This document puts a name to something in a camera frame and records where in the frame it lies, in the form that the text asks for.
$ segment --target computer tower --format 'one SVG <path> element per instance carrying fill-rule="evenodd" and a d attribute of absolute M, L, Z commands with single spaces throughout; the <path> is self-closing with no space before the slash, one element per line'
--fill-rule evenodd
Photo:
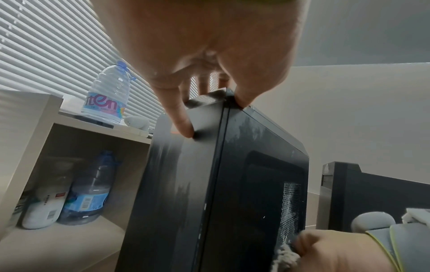
<path fill-rule="evenodd" d="M 358 164 L 332 162 L 322 169 L 317 229 L 351 232 L 365 212 L 386 212 L 401 223 L 406 208 L 430 208 L 430 184 L 363 173 Z"/>
<path fill-rule="evenodd" d="M 193 139 L 157 120 L 116 272 L 269 272 L 305 227 L 307 153 L 230 90 L 187 107 Z"/>

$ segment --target gray ceiling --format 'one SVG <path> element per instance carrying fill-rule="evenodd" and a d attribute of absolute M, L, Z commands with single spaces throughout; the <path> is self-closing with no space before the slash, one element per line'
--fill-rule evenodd
<path fill-rule="evenodd" d="M 430 0 L 313 0 L 295 66 L 430 62 Z"/>

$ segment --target white blind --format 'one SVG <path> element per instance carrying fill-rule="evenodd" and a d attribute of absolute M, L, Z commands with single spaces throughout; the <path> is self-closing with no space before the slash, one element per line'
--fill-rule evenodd
<path fill-rule="evenodd" d="M 88 0 L 0 0 L 0 88 L 85 99 L 104 68 L 121 59 Z M 154 126 L 163 108 L 131 67 L 125 115 Z M 211 89 L 217 88 L 215 75 Z M 190 96 L 197 96 L 194 79 Z"/>

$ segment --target blue label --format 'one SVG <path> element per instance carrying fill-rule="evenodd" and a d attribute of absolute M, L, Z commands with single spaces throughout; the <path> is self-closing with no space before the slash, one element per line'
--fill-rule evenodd
<path fill-rule="evenodd" d="M 64 204 L 64 208 L 75 212 L 95 211 L 103 208 L 108 194 L 78 194 L 71 191 Z"/>
<path fill-rule="evenodd" d="M 122 119 L 126 105 L 118 100 L 94 92 L 88 92 L 83 108 L 110 114 Z"/>

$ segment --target wooden cabinet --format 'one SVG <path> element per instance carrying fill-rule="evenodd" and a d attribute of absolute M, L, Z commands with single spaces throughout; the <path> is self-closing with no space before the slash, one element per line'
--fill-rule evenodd
<path fill-rule="evenodd" d="M 115 270 L 151 140 L 59 113 L 62 99 L 0 91 L 0 271 Z M 34 166 L 47 156 L 91 160 L 112 150 L 122 163 L 102 216 L 86 225 L 36 230 L 6 225 Z"/>

